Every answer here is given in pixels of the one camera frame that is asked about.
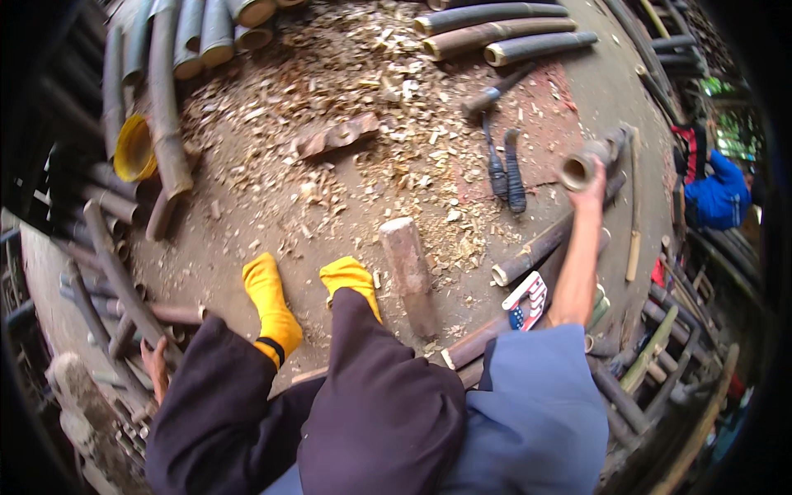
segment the man's right hand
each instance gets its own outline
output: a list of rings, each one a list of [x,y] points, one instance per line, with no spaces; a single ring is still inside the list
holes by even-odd
[[[605,197],[605,165],[595,155],[591,155],[591,159],[595,167],[591,184],[582,191],[569,193],[569,202],[576,211],[588,208],[602,210]]]

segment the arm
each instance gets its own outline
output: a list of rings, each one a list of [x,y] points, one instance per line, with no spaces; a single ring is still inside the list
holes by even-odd
[[[720,179],[721,182],[734,182],[743,180],[743,174],[740,169],[730,162],[727,157],[718,153],[716,150],[710,150],[707,158],[710,162],[710,165],[712,165],[712,170],[715,171],[715,177]]]
[[[575,220],[566,259],[553,293],[553,306],[547,311],[552,326],[565,323],[585,325],[592,313],[596,289],[597,244],[602,227],[602,201],[605,194],[605,167],[595,158],[594,180],[584,191],[570,193]]]

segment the hand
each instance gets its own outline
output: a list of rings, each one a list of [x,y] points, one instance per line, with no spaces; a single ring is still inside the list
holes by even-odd
[[[569,202],[575,210],[594,208],[602,211],[605,197],[605,165],[595,155],[590,155],[594,162],[594,178],[586,189],[569,193]]]
[[[157,399],[159,404],[162,404],[162,399],[165,397],[165,391],[168,390],[168,368],[165,365],[165,349],[168,347],[168,339],[165,336],[159,338],[157,348],[150,351],[146,345],[146,339],[140,341],[140,356],[143,358],[143,367],[146,368],[154,384],[154,398]]]

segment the metal tool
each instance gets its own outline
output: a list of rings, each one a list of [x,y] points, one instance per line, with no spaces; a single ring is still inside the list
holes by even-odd
[[[501,82],[498,82],[495,86],[488,86],[482,89],[476,96],[466,99],[462,103],[462,114],[467,119],[478,117],[479,113],[484,112],[491,104],[495,103],[498,98],[503,96],[518,82],[522,81],[523,78],[535,68],[535,63],[526,63],[521,68],[515,70],[513,74],[501,79]]]

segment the tool handle wrapped in black tape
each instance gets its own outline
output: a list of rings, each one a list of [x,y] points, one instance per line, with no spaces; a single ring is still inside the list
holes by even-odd
[[[489,185],[493,189],[493,194],[503,201],[508,201],[508,182],[506,179],[506,172],[503,169],[503,162],[495,152],[493,145],[493,138],[489,134],[489,118],[486,112],[483,114],[482,123],[484,126],[484,135],[489,144],[489,165],[487,171],[489,172]]]
[[[517,136],[520,131],[509,129],[504,136],[506,149],[506,176],[508,177],[508,209],[514,213],[525,211],[525,187],[517,162]]]

